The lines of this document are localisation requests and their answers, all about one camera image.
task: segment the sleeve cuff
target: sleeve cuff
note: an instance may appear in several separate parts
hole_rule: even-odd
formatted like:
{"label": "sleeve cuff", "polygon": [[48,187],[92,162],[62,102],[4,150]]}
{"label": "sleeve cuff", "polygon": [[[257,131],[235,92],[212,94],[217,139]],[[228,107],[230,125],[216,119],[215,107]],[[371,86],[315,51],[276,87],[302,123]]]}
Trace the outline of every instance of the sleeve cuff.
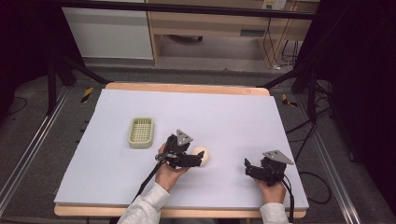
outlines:
{"label": "sleeve cuff", "polygon": [[169,197],[169,192],[154,182],[151,190],[142,197],[142,200],[151,204],[157,210],[157,212],[159,212],[163,205],[168,201]]}
{"label": "sleeve cuff", "polygon": [[264,223],[289,223],[282,203],[267,203],[260,208]]}

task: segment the person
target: person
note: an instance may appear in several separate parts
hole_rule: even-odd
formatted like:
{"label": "person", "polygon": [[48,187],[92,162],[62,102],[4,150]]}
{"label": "person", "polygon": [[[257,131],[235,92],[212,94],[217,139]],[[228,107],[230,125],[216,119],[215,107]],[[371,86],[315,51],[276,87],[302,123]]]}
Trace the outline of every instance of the person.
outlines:
{"label": "person", "polygon": [[[165,144],[158,150],[159,153],[162,153],[164,148]],[[136,197],[122,214],[118,224],[159,223],[161,208],[169,199],[170,190],[189,169],[188,167],[174,169],[164,163],[155,175],[153,187],[146,195]],[[289,223],[283,205],[286,189],[282,183],[279,182],[268,187],[264,182],[254,180],[262,192],[264,205],[260,208],[260,211],[263,223]]]}

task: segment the white round object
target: white round object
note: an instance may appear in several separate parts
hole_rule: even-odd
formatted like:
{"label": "white round object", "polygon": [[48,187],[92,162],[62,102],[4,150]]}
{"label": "white round object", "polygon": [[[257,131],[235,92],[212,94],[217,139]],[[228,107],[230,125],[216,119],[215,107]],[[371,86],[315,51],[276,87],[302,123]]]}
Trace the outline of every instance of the white round object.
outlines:
{"label": "white round object", "polygon": [[206,147],[195,147],[192,149],[191,155],[198,155],[198,153],[204,151],[204,156],[202,157],[201,166],[204,166],[209,160],[209,150]]}

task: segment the sweatshirt sleeve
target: sweatshirt sleeve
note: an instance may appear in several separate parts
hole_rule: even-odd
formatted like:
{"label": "sweatshirt sleeve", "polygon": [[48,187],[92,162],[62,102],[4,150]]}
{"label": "sweatshirt sleeve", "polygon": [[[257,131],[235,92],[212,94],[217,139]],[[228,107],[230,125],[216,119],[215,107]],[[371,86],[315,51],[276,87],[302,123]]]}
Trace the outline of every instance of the sweatshirt sleeve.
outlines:
{"label": "sweatshirt sleeve", "polygon": [[159,223],[161,208],[169,196],[168,191],[154,182],[152,189],[145,196],[137,196],[134,202],[128,206],[118,223]]}
{"label": "sweatshirt sleeve", "polygon": [[282,203],[267,203],[260,208],[262,222],[264,224],[287,224],[289,223]]}

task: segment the white cabinet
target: white cabinet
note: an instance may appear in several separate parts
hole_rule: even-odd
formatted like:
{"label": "white cabinet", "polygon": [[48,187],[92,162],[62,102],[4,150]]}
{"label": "white cabinet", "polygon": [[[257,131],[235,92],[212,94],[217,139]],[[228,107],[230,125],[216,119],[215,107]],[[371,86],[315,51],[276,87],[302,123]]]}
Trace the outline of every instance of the white cabinet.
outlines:
{"label": "white cabinet", "polygon": [[63,10],[82,57],[153,59],[146,12],[68,7]]}

